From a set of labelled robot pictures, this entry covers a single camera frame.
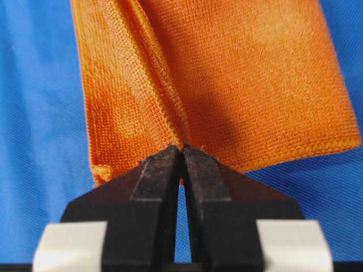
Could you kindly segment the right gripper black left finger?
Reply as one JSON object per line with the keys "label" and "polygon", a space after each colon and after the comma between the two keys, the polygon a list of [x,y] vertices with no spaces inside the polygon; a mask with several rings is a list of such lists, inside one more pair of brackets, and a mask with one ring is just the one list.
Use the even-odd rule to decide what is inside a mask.
{"label": "right gripper black left finger", "polygon": [[69,202],[61,222],[107,222],[102,271],[160,271],[174,261],[180,158],[170,145]]}

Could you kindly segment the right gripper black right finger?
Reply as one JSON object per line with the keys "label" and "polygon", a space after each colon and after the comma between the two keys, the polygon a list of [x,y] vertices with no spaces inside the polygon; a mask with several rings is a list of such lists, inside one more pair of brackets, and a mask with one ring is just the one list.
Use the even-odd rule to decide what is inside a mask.
{"label": "right gripper black right finger", "polygon": [[291,197],[185,146],[184,187],[192,261],[204,271],[263,271],[256,220],[303,219]]}

